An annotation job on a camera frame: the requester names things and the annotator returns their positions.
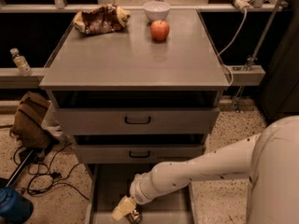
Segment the white bowl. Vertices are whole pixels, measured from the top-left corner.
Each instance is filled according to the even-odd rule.
[[[143,5],[145,15],[150,21],[164,20],[170,10],[170,5],[165,2],[148,2]]]

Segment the crumpled bag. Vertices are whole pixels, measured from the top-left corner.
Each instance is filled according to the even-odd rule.
[[[78,12],[73,24],[83,34],[106,34],[123,29],[129,18],[130,11],[121,6],[103,4],[91,11]]]

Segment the red apple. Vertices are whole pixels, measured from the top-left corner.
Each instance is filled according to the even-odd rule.
[[[157,41],[163,41],[167,39],[169,30],[169,24],[162,20],[154,21],[150,26],[150,34],[152,38]]]

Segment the white robotic arm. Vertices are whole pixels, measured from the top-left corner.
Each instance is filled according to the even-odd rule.
[[[247,224],[299,223],[298,156],[299,117],[281,119],[230,146],[189,161],[161,162],[136,175],[130,202],[121,202],[112,216],[119,219],[136,203],[149,203],[192,181],[248,178]]]

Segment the gray tabletop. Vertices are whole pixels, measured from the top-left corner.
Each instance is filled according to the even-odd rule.
[[[214,90],[228,81],[194,9],[171,10],[170,34],[150,36],[143,10],[117,33],[73,28],[40,83],[48,90]]]

